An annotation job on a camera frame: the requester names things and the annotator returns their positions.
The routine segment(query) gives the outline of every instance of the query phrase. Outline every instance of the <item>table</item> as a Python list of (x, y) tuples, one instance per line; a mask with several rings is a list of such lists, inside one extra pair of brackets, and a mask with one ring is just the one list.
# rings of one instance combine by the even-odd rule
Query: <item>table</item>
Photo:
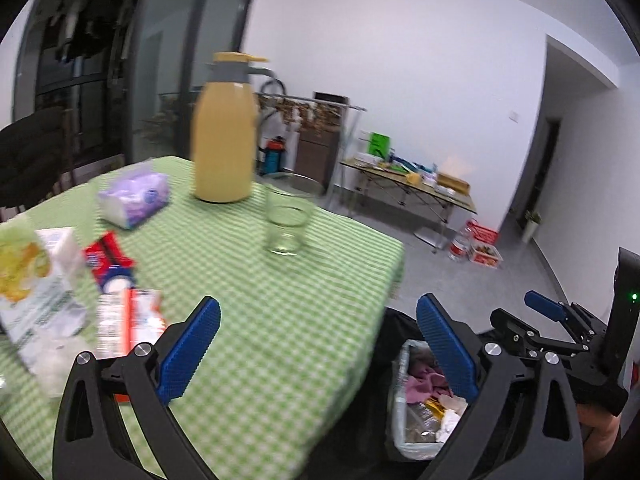
[[(456, 193), (452, 196), (447, 195), (437, 192), (433, 188), (433, 186), (427, 186), (422, 182), (417, 185), (409, 184), (404, 174), (379, 170), (378, 168), (372, 168), (371, 166), (367, 166), (357, 161), (355, 158), (343, 160), (340, 164), (342, 165), (342, 168), (353, 168), (354, 170), (358, 170), (358, 182), (356, 184), (356, 191), (363, 190), (362, 181), (364, 180), (363, 195), (365, 197), (369, 192), (369, 184), (373, 183), (378, 186), (378, 188), (385, 191), (385, 193), (394, 200), (398, 199), (391, 193), (389, 193), (388, 190), (401, 189), (402, 197), (398, 200), (398, 204), (403, 207), (406, 206), (406, 198), (409, 195), (417, 197), (422, 205), (427, 206), (438, 217), (439, 229), (437, 232), (434, 232), (428, 227), (421, 227), (417, 231), (415, 231), (414, 234), (416, 237), (420, 238), (420, 240), (432, 246), (434, 253), (437, 252), (438, 249), (443, 248), (447, 243), (447, 238), (444, 233), (447, 228), (447, 224), (449, 223), (451, 211), (454, 207), (459, 207), (460, 209), (464, 209), (465, 211), (469, 211), (473, 214), (477, 213), (476, 206), (474, 205), (474, 202), (473, 200), (471, 200), (471, 197), (469, 195), (463, 195), (461, 193)], [(391, 186), (384, 186), (383, 184), (385, 183), (391, 183)], [(344, 188), (344, 169), (342, 169), (342, 188)], [(423, 195), (430, 197), (433, 202), (427, 202), (422, 197)], [(353, 209), (356, 199), (357, 193), (354, 192), (351, 197), (349, 206), (350, 217), (353, 216)], [(439, 210), (433, 208), (433, 203), (435, 203)]]
[[(299, 256), (264, 247), (264, 188), (235, 204), (191, 195), (192, 164), (154, 161), (170, 176), (172, 202), (131, 232), (116, 228), (136, 278), (164, 295), (168, 323), (184, 320), (207, 294), (222, 325), (185, 396), (171, 409), (196, 450), (222, 480), (295, 476), (322, 432), (347, 407), (366, 374), (385, 300), (401, 279), (402, 244), (351, 219), (318, 210)], [(107, 174), (28, 210), (35, 228), (74, 226), (86, 246), (113, 228), (96, 214)], [(87, 271), (76, 296), (95, 343), (98, 291)], [(58, 402), (46, 399), (0, 337), (0, 372), (11, 397), (0, 416), (27, 458), (51, 478)], [(143, 465), (161, 474), (130, 406), (121, 407)]]

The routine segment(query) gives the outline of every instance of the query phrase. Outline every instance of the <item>white and orange package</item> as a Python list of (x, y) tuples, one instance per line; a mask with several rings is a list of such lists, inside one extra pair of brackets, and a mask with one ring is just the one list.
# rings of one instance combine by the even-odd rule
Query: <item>white and orange package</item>
[(68, 338), (84, 325), (78, 303), (27, 217), (0, 224), (0, 322), (33, 371), (42, 354), (39, 334)]
[(125, 288), (98, 301), (98, 359), (121, 357), (138, 343), (154, 344), (166, 324), (159, 290)]

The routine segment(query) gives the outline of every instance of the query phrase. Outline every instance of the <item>chair backrest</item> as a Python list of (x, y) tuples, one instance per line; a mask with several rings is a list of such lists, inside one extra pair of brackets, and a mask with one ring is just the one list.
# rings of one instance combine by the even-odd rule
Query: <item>chair backrest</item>
[(39, 110), (0, 131), (0, 206), (36, 205), (72, 169), (63, 108)]

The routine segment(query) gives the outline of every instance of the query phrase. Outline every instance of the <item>blue gripper pad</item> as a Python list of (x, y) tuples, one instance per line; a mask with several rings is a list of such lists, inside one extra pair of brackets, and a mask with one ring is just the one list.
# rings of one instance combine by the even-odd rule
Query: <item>blue gripper pad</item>
[(438, 360), (449, 386), (469, 404), (478, 396), (476, 365), (449, 323), (428, 296), (418, 300), (416, 321), (424, 340)]
[(156, 391), (165, 406), (184, 394), (220, 328), (220, 317), (220, 304), (210, 298), (162, 360)]
[(564, 321), (566, 319), (566, 312), (561, 305), (535, 290), (530, 290), (524, 295), (524, 304), (548, 317), (551, 321)]

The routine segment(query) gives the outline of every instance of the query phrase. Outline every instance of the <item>metal screw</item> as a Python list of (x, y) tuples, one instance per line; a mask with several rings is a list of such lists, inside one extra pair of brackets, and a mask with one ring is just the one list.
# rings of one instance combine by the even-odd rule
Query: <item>metal screw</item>
[(91, 360), (91, 354), (89, 352), (82, 352), (76, 357), (76, 363), (79, 365), (85, 365)]
[(545, 354), (545, 359), (546, 359), (546, 362), (549, 363), (550, 365), (557, 365), (560, 362), (560, 358), (558, 357), (558, 354), (555, 354), (553, 352), (547, 352)]
[(149, 355), (149, 352), (151, 352), (151, 345), (149, 343), (140, 343), (139, 345), (136, 345), (133, 351), (138, 357), (144, 357), (145, 355)]
[(500, 355), (502, 353), (502, 348), (498, 343), (487, 343), (484, 345), (484, 351), (489, 355)]

